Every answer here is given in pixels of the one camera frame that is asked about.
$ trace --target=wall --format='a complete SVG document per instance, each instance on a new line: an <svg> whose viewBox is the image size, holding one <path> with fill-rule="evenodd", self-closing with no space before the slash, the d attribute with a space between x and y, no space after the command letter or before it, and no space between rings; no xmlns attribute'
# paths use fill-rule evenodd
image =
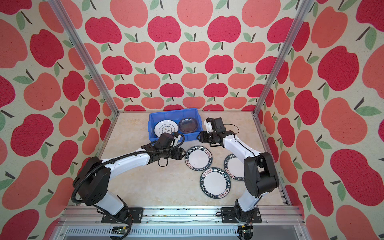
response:
<svg viewBox="0 0 384 240"><path fill-rule="evenodd" d="M2 1L0 12L0 239L46 240L112 116L48 2Z"/></svg>
<svg viewBox="0 0 384 240"><path fill-rule="evenodd" d="M259 112L314 240L384 237L383 10L380 1L318 0L305 18L310 39L293 45L288 79Z"/></svg>
<svg viewBox="0 0 384 240"><path fill-rule="evenodd" d="M121 111L253 110L299 6L289 0L76 4L83 9L80 38L100 50L96 67Z"/></svg>

